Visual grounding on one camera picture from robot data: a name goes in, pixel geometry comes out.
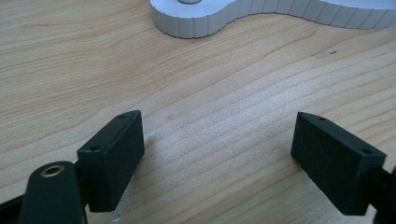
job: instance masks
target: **wood grain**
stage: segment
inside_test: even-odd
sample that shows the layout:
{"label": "wood grain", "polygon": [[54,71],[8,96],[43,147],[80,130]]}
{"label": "wood grain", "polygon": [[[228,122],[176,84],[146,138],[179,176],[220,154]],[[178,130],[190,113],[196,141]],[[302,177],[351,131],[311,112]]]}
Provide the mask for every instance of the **wood grain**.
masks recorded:
{"label": "wood grain", "polygon": [[396,164],[396,30],[257,15],[164,35],[146,0],[0,1],[0,203],[143,112],[147,153],[118,209],[90,223],[371,223],[342,216],[290,157],[297,111]]}

